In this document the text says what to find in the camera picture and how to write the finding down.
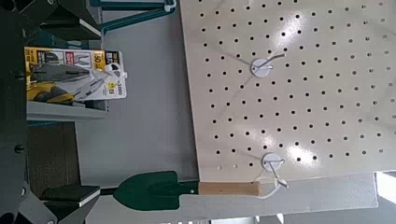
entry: dark metal stand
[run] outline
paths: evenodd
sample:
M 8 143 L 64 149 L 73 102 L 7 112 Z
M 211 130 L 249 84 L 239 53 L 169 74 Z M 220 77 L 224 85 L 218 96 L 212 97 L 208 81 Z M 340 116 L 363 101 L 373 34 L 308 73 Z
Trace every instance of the dark metal stand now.
M 25 182 L 26 173 L 26 75 L 24 43 L 29 34 L 58 8 L 56 0 L 33 0 L 20 5 L 0 1 L 0 223 L 79 224 L 99 198 L 99 188 L 78 197 L 40 202 Z

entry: shovel blade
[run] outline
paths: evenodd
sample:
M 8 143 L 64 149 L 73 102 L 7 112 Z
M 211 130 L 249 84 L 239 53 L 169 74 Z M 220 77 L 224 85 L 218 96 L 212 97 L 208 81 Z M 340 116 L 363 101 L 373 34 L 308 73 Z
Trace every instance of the shovel blade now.
M 174 171 L 134 175 L 114 192 L 113 197 L 126 207 L 139 211 L 176 210 L 180 207 L 178 195 L 155 195 L 151 186 L 178 184 Z

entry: yellow label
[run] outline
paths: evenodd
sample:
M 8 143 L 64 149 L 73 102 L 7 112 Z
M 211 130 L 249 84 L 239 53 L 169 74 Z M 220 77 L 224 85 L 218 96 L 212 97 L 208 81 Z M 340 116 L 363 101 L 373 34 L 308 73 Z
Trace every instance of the yellow label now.
M 109 83 L 107 83 L 107 86 L 108 86 L 108 89 L 109 89 L 109 90 L 114 90 L 114 89 L 116 89 L 116 87 L 117 87 L 117 83 L 115 83 L 115 82 L 109 82 Z
M 103 50 L 97 50 L 93 53 L 93 58 L 95 61 L 96 69 L 105 69 L 106 60 L 105 60 L 105 52 Z

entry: green metal frame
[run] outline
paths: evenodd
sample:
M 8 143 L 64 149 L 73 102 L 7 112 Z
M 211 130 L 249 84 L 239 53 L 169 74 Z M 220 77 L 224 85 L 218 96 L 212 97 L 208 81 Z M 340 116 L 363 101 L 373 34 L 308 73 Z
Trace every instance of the green metal frame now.
M 102 32 L 116 30 L 121 27 L 137 24 L 142 21 L 149 21 L 170 15 L 175 12 L 173 7 L 169 11 L 165 6 L 172 6 L 176 0 L 164 0 L 163 3 L 143 3 L 143 2 L 102 2 L 101 0 L 90 0 L 91 6 L 101 7 L 103 11 L 146 11 L 133 16 L 124 17 L 114 21 L 107 21 L 100 24 Z

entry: green pipe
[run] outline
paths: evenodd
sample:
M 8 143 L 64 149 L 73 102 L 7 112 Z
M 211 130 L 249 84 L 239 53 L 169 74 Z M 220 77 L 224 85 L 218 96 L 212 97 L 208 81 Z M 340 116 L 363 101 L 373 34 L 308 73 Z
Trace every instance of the green pipe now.
M 118 20 L 102 23 L 101 27 L 103 29 L 103 32 L 106 33 L 108 31 L 116 30 L 116 29 L 119 29 L 124 26 L 129 26 L 129 25 L 137 24 L 142 21 L 149 21 L 149 20 L 153 20 L 156 18 L 160 18 L 160 17 L 166 16 L 166 15 L 169 15 L 169 14 L 173 13 L 174 11 L 175 11 L 174 8 L 172 8 L 172 10 L 169 12 L 164 11 L 163 9 L 151 10 L 149 12 L 143 12 L 143 13 L 140 13 L 137 15 L 133 15 L 133 16 L 121 18 Z
M 163 8 L 164 3 L 141 3 L 141 2 L 102 2 L 103 11 L 147 11 Z

